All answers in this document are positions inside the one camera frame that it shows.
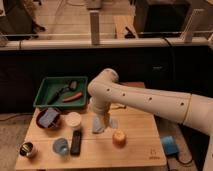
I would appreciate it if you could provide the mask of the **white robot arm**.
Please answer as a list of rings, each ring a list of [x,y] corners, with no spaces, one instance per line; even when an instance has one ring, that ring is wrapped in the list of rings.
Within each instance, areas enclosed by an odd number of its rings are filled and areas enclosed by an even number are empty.
[[[89,84],[90,108],[96,114],[98,129],[109,125],[112,103],[143,110],[161,118],[181,123],[210,137],[203,171],[213,171],[213,98],[190,93],[129,87],[118,84],[115,70],[102,70]]]

